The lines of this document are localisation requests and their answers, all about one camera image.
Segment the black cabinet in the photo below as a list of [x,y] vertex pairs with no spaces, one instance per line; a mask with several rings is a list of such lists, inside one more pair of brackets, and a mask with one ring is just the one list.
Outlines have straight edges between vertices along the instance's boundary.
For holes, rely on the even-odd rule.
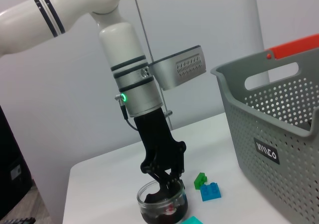
[[0,107],[0,218],[9,213],[32,187],[32,177]]

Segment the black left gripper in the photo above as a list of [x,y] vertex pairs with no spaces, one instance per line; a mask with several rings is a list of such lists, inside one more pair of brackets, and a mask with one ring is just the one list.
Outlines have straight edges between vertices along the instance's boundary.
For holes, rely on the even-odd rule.
[[170,169],[167,189],[178,192],[185,188],[180,175],[184,172],[184,141],[176,141],[169,129],[161,108],[134,118],[146,150],[141,171],[149,174],[159,184],[159,193],[166,193],[166,170]]

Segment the green stepped toy brick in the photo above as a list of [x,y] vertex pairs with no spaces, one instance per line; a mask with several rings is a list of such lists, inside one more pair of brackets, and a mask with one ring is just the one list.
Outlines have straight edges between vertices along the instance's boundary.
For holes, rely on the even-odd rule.
[[194,187],[196,190],[200,190],[200,187],[207,182],[205,173],[200,172],[194,180]]

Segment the teal square toy brick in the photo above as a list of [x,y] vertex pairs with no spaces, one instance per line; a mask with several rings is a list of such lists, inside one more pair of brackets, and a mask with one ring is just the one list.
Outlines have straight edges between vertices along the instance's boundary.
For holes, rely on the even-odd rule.
[[195,216],[191,216],[188,219],[181,222],[181,224],[203,224],[198,218]]

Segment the glass teacup black base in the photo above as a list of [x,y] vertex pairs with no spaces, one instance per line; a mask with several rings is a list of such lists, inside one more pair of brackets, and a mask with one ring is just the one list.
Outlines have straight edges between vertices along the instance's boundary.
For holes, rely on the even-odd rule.
[[157,181],[145,184],[137,193],[141,215],[147,224],[177,224],[188,211],[188,200],[182,180],[174,182],[169,189]]

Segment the black keyboard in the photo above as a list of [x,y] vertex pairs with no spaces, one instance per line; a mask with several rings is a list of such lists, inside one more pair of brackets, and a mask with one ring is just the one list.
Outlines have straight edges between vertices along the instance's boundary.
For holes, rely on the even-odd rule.
[[22,218],[22,219],[12,219],[12,220],[5,220],[0,224],[34,224],[36,219],[33,217],[30,218]]

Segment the grey perforated plastic storage bin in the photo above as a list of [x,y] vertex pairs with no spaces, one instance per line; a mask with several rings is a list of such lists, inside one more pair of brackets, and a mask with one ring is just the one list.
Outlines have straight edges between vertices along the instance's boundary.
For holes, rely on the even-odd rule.
[[211,70],[239,167],[292,224],[319,224],[319,48]]

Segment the blue square toy brick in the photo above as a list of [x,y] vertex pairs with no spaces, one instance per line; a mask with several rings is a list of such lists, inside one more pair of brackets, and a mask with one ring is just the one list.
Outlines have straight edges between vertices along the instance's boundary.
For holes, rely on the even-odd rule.
[[221,198],[218,184],[214,182],[209,185],[202,185],[200,187],[200,193],[203,202]]

